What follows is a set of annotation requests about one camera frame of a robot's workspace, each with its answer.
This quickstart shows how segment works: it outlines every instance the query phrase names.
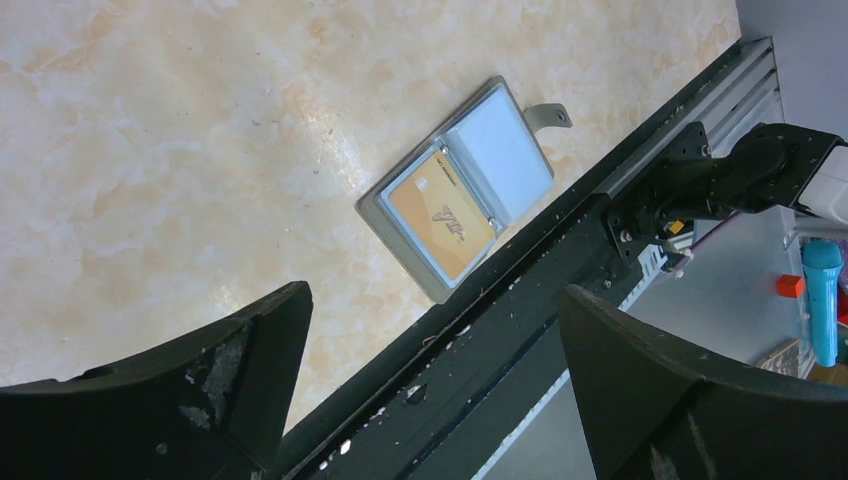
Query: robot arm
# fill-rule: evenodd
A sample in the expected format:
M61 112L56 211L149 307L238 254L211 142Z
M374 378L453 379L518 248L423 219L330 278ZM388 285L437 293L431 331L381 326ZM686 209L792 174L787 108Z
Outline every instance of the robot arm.
M759 125L726 158L712 158L704 127L687 129L617 196L607 228L623 239L656 243L668 226L722 220L775 205L848 224L848 144L829 133L786 124Z

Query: beige marble table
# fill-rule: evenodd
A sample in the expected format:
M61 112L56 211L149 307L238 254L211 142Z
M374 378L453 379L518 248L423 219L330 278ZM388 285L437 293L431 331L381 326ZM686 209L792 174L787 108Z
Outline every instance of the beige marble table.
M487 78L574 121L535 214L739 33L733 0L0 1L0 384L307 280L291 426L431 306L354 202Z

